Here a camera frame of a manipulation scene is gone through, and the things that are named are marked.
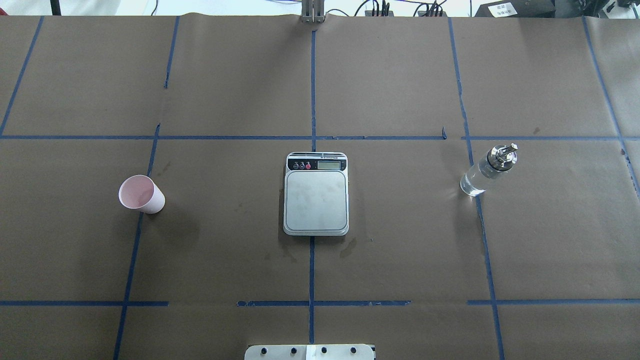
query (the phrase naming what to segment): transparent bottle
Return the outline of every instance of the transparent bottle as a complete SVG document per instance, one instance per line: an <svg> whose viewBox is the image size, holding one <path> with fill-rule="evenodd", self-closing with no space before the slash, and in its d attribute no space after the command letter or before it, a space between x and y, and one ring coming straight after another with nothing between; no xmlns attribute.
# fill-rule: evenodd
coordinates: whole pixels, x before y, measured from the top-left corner
<svg viewBox="0 0 640 360"><path fill-rule="evenodd" d="M460 188L469 196L478 196L491 188L518 161L518 146L494 146L460 179Z"/></svg>

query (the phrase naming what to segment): white bracket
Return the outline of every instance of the white bracket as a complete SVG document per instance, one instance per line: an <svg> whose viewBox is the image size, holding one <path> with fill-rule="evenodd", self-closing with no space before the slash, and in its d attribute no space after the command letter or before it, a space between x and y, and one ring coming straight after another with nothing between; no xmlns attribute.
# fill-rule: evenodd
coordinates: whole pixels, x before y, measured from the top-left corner
<svg viewBox="0 0 640 360"><path fill-rule="evenodd" d="M302 22L324 22L324 0L302 0Z"/></svg>
<svg viewBox="0 0 640 360"><path fill-rule="evenodd" d="M254 345L246 349L244 360L375 360L373 345Z"/></svg>

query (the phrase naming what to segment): metal clamp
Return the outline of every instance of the metal clamp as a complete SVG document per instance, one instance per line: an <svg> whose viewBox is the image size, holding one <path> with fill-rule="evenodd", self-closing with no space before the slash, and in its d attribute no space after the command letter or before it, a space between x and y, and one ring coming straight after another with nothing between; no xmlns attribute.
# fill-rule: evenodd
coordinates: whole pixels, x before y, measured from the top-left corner
<svg viewBox="0 0 640 360"><path fill-rule="evenodd" d="M302 22L324 22L324 0L302 0Z"/></svg>

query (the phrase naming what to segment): bottle base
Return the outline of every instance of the bottle base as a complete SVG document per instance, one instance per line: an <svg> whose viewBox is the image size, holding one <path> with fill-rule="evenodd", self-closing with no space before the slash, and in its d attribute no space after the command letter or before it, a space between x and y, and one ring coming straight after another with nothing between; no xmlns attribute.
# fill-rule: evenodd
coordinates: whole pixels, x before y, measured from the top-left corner
<svg viewBox="0 0 640 360"><path fill-rule="evenodd" d="M469 178L466 174L462 177L462 179L460 179L460 188L469 196L478 196L486 191L484 189L478 189L471 185L471 182L469 181Z"/></svg>

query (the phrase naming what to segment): plastic cup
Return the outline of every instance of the plastic cup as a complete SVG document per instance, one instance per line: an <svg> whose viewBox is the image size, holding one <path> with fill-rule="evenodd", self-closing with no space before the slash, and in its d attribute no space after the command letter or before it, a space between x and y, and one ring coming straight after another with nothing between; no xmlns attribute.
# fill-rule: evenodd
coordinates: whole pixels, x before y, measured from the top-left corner
<svg viewBox="0 0 640 360"><path fill-rule="evenodd" d="M155 214L164 207L164 194L157 185L144 175L134 175L120 185L120 203L127 209Z"/></svg>

